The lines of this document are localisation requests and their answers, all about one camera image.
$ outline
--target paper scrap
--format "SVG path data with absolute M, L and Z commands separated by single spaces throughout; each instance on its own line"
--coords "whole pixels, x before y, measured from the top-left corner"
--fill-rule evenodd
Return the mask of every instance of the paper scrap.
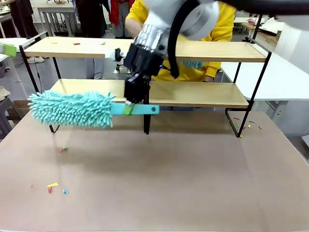
M 55 186 L 58 186 L 58 183 L 57 183 L 57 182 L 56 182 L 56 183 L 53 183 L 53 184 L 51 184 L 51 185 L 48 185 L 47 187 L 50 188 L 50 187 L 55 187 Z

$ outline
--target hand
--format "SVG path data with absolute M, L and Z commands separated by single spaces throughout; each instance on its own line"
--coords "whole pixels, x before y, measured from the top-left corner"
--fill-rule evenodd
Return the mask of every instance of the hand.
M 212 76 L 206 76 L 206 77 L 205 77 L 205 82 L 214 82 L 214 77 L 212 77 Z

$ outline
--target shoe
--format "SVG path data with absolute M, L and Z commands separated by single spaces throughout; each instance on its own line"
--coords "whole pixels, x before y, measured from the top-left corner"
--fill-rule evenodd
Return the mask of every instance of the shoe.
M 29 64 L 34 64 L 34 63 L 43 63 L 44 59 L 42 57 L 30 57 L 27 59 Z
M 11 93 L 7 91 L 3 86 L 0 86 L 0 101 L 3 101 L 7 96 L 9 96 Z

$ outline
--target person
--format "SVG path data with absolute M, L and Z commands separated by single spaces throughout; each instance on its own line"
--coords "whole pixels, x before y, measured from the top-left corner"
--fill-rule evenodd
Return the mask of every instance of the person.
M 18 1 L 20 10 L 18 9 L 16 0 L 0 1 L 0 6 L 10 5 L 11 15 L 17 27 L 19 35 L 22 38 L 27 38 L 27 36 L 32 38 L 38 35 L 39 33 L 37 32 L 33 24 L 32 19 L 33 9 L 30 0 L 18 0 Z M 27 60 L 29 64 L 44 62 L 44 59 L 42 57 L 29 57 Z
M 109 16 L 112 23 L 112 33 L 116 39 L 132 39 L 125 28 L 126 17 L 129 14 L 134 0 L 108 0 Z
M 209 35 L 202 41 L 230 41 L 234 27 L 235 8 L 219 2 L 219 17 L 216 26 Z M 142 0 L 136 0 L 129 15 L 126 17 L 126 28 L 133 37 L 137 36 L 142 29 L 143 23 L 147 19 L 148 9 Z M 169 62 L 164 61 L 164 65 L 170 68 Z M 168 70 L 161 69 L 156 81 L 195 81 L 195 82 L 213 82 L 214 77 L 220 68 L 220 62 L 191 62 L 182 61 L 178 64 L 180 76 L 174 79 Z
M 100 0 L 75 0 L 79 21 L 84 37 L 102 38 L 105 35 L 107 25 Z M 101 79 L 104 69 L 104 58 L 86 58 L 86 79 Z

